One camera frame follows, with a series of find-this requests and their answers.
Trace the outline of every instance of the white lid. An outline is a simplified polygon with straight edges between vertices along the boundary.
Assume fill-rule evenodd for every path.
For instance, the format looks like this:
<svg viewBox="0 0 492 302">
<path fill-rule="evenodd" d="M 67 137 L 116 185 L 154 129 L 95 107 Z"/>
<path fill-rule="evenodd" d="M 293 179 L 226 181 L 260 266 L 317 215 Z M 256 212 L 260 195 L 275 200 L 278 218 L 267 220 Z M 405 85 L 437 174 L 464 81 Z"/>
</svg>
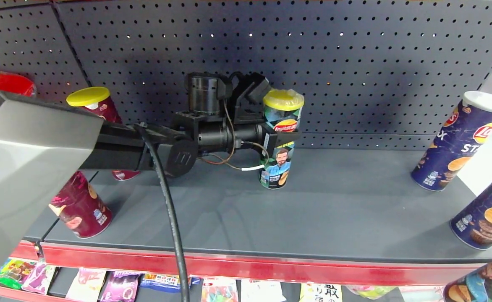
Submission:
<svg viewBox="0 0 492 302">
<path fill-rule="evenodd" d="M 463 105 L 468 104 L 492 112 L 492 94 L 482 91 L 467 91 L 463 94 Z"/>
</svg>

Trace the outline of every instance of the white cable tie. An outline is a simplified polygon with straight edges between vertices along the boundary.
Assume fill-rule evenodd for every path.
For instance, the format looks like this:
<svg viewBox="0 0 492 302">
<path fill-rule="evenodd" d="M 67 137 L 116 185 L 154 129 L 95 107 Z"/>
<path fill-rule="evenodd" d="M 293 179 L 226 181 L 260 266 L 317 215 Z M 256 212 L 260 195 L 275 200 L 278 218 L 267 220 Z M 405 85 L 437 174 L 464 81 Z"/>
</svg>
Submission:
<svg viewBox="0 0 492 302">
<path fill-rule="evenodd" d="M 263 164 L 260 164 L 259 166 L 255 166 L 255 167 L 248 167 L 248 168 L 241 168 L 242 171 L 254 171 L 254 170 L 259 170 L 261 168 L 264 168 L 265 165 Z"/>
</svg>

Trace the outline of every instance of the cartoon man illustration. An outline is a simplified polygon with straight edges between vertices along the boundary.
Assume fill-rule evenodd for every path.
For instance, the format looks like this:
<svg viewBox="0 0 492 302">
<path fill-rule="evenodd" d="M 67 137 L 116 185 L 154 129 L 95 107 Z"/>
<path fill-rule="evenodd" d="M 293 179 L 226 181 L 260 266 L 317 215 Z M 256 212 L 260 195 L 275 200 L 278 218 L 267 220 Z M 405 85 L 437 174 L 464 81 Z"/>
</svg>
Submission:
<svg viewBox="0 0 492 302">
<path fill-rule="evenodd" d="M 289 150 L 283 148 L 278 153 L 276 153 L 276 162 L 277 165 L 270 166 L 266 168 L 266 171 L 269 173 L 269 176 L 276 176 L 280 174 L 284 174 L 290 168 L 290 162 L 287 161 L 289 155 Z"/>
</svg>

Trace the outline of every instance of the robotic arm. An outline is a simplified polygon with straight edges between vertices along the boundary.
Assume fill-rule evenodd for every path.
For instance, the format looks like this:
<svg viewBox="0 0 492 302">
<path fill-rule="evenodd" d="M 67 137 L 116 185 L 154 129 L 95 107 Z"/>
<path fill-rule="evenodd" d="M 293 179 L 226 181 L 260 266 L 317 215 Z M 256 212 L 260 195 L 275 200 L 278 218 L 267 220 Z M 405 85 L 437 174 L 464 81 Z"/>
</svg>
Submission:
<svg viewBox="0 0 492 302">
<path fill-rule="evenodd" d="M 192 169 L 214 151 L 252 148 L 271 153 L 300 133 L 275 132 L 243 101 L 261 103 L 270 85 L 260 74 L 231 78 L 192 73 L 186 77 L 189 110 L 171 127 L 146 125 L 167 176 Z M 0 91 L 0 266 L 43 208 L 78 169 L 153 170 L 145 141 L 132 126 L 106 122 L 72 107 Z"/>
</svg>

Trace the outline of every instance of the purple snack bag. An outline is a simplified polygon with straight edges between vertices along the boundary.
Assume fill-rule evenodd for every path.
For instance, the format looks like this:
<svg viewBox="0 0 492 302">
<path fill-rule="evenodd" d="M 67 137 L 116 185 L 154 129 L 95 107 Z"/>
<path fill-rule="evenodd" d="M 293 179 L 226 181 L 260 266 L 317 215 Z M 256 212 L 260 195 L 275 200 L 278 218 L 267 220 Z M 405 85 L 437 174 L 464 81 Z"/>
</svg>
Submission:
<svg viewBox="0 0 492 302">
<path fill-rule="evenodd" d="M 114 271 L 100 297 L 101 302 L 134 302 L 141 273 Z"/>
<path fill-rule="evenodd" d="M 55 272 L 56 266 L 47 266 L 44 262 L 39 262 L 24 281 L 22 289 L 37 294 L 47 294 Z"/>
</svg>

